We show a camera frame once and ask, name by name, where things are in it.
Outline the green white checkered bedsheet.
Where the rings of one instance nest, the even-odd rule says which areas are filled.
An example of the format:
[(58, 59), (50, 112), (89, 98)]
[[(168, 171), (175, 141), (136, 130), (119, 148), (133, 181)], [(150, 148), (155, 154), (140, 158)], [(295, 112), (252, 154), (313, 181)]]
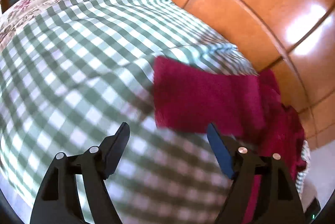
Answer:
[(25, 222), (56, 153), (131, 135), (106, 187), (124, 223), (212, 223), (230, 188), (198, 134), (158, 129), (153, 64), (209, 73), (254, 68), (171, 0), (62, 0), (26, 21), (1, 52), (1, 190)]

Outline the black device with green light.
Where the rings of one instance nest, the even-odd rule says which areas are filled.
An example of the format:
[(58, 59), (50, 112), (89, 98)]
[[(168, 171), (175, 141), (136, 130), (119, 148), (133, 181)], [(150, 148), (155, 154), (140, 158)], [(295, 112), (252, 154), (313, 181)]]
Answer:
[(304, 216), (307, 224), (312, 223), (321, 211), (319, 200), (315, 197), (307, 207)]

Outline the dark red garment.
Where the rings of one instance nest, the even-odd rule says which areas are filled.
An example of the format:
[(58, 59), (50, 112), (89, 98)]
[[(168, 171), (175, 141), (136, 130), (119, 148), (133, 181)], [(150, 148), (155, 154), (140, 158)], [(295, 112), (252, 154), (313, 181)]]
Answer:
[(299, 115), (282, 104), (271, 71), (257, 76), (212, 74), (157, 57), (153, 95), (159, 128), (207, 135), (208, 125), (214, 124), (221, 135), (258, 156), (283, 161), (294, 183), (306, 168)]

